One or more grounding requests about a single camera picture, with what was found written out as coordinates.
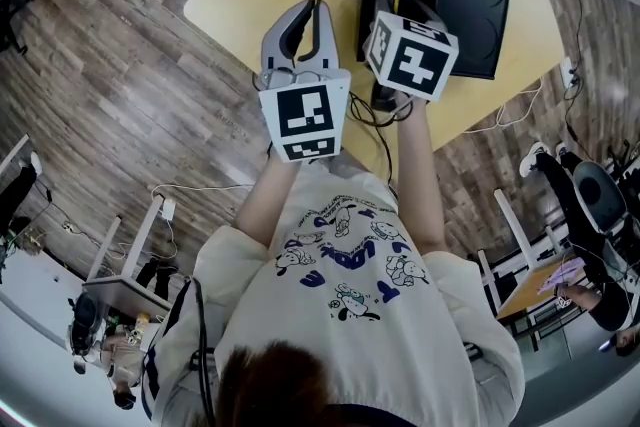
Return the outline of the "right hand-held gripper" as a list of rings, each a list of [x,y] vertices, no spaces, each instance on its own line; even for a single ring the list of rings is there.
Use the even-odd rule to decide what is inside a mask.
[[[459,55],[458,38],[421,0],[410,0],[421,22],[394,14],[390,0],[375,0],[374,21],[364,44],[365,62],[374,74],[371,107],[391,113],[401,91],[437,101]]]

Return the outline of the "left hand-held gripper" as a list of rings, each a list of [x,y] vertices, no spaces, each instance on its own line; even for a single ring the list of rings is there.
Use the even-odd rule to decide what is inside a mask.
[[[307,28],[311,48],[295,63]],[[340,65],[327,3],[302,0],[284,12],[263,37],[261,65],[260,104],[281,160],[292,163],[337,155],[351,73]]]

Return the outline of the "person's right forearm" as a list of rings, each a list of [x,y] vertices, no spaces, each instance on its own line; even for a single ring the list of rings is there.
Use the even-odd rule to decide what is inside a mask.
[[[421,255],[445,251],[445,220],[426,101],[413,98],[398,123],[398,215]]]

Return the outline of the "person's left forearm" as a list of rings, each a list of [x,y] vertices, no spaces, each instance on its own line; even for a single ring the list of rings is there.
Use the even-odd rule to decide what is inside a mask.
[[[270,157],[241,205],[233,226],[269,248],[288,195],[300,170],[299,162]]]

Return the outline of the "white power strip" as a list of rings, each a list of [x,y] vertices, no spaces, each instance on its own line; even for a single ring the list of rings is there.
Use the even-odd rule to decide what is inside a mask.
[[[566,91],[580,84],[581,78],[577,72],[577,67],[573,65],[568,56],[566,56],[560,63],[560,72],[564,89]]]

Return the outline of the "grey round stool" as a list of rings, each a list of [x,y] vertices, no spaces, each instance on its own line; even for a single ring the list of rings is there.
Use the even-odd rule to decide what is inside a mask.
[[[608,235],[627,215],[622,192],[609,173],[593,161],[582,161],[573,172],[576,194],[594,228]]]

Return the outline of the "white printed t-shirt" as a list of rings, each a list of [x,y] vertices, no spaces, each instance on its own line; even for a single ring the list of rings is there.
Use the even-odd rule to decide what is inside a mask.
[[[201,336],[212,380],[237,347],[311,352],[333,402],[371,427],[509,427],[525,392],[478,267],[421,254],[384,183],[348,165],[300,168],[269,246],[231,226],[202,246],[144,360],[141,400],[156,427],[203,412]]]

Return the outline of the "grey desk with white legs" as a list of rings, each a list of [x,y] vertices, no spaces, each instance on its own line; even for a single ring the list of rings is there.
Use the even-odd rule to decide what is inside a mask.
[[[164,202],[165,200],[161,195],[157,195],[152,199],[151,205],[134,238],[132,247],[126,254],[122,272],[114,276],[98,278],[98,271],[121,224],[120,216],[114,218],[103,242],[99,246],[99,251],[94,258],[87,280],[82,288],[95,301],[99,301],[107,307],[115,308],[131,318],[135,318],[141,313],[155,317],[156,315],[166,315],[169,312],[171,305],[167,300],[143,287],[133,278],[133,272],[144,243]]]

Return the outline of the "wooden desk with white frame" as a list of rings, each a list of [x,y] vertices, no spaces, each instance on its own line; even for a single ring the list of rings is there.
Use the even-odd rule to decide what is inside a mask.
[[[537,352],[543,340],[585,313],[580,307],[561,308],[554,302],[552,280],[567,278],[569,261],[575,257],[568,228],[564,222],[547,225],[538,238],[530,240],[504,192],[496,189],[494,198],[517,248],[494,263],[480,249],[477,263],[496,318],[516,340]]]

